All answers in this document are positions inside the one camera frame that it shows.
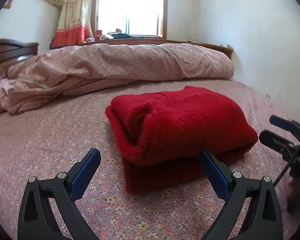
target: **wall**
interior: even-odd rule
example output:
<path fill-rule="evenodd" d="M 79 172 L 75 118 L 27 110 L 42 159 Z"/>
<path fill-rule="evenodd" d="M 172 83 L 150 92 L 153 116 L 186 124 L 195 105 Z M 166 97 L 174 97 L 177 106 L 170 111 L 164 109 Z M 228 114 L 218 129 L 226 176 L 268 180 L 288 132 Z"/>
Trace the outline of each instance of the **wall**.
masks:
<path fill-rule="evenodd" d="M 39 53 L 49 50 L 55 36 L 60 10 L 43 0 L 13 0 L 0 11 L 0 39 L 38 42 Z"/>
<path fill-rule="evenodd" d="M 186 41 L 197 36 L 197 4 L 198 0 L 168 0 L 168 40 Z"/>
<path fill-rule="evenodd" d="M 300 120 L 300 7 L 295 0 L 199 0 L 201 41 L 234 48 L 234 80 Z"/>

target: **bright daylight window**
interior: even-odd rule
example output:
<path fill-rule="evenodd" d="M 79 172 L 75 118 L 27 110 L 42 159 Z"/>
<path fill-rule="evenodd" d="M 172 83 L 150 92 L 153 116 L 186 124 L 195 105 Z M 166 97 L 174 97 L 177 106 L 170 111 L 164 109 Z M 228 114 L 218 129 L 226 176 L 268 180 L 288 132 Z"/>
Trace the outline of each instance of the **bright daylight window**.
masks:
<path fill-rule="evenodd" d="M 162 37 L 163 0 L 99 0 L 98 30 Z"/>

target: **folded red sweater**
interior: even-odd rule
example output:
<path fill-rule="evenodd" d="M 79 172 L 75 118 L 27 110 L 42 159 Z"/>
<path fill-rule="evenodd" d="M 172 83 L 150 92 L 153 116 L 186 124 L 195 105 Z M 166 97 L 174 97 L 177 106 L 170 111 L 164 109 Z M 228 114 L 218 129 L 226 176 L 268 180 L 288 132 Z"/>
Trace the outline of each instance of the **folded red sweater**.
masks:
<path fill-rule="evenodd" d="M 201 177 L 198 155 L 203 148 L 229 165 L 258 140 L 234 101 L 205 88 L 118 96 L 106 115 L 131 193 Z"/>

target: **silver screw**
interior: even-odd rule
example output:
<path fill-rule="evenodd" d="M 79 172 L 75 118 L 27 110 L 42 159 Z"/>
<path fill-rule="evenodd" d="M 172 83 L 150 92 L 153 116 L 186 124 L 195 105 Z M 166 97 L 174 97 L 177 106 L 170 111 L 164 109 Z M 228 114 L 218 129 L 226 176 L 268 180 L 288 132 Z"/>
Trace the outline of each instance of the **silver screw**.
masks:
<path fill-rule="evenodd" d="M 66 175 L 67 175 L 67 174 L 66 174 L 65 172 L 60 172 L 60 173 L 58 174 L 58 178 L 59 178 L 59 179 L 63 179 Z"/>
<path fill-rule="evenodd" d="M 241 174 L 240 172 L 235 171 L 235 172 L 233 173 L 233 176 L 236 177 L 237 179 L 239 179 L 239 178 L 242 177 L 242 174 Z"/>
<path fill-rule="evenodd" d="M 32 176 L 28 179 L 29 182 L 34 182 L 35 181 L 35 176 Z"/>
<path fill-rule="evenodd" d="M 265 180 L 265 182 L 270 182 L 271 181 L 271 178 L 269 176 L 264 176 L 263 179 Z"/>

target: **curtain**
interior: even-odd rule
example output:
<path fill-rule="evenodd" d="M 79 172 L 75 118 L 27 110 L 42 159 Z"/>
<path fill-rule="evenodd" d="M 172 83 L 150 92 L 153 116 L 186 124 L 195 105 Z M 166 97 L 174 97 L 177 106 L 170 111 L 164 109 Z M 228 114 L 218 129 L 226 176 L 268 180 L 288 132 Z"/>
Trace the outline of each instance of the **curtain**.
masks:
<path fill-rule="evenodd" d="M 52 47 L 75 45 L 93 38 L 91 5 L 92 0 L 64 0 Z"/>

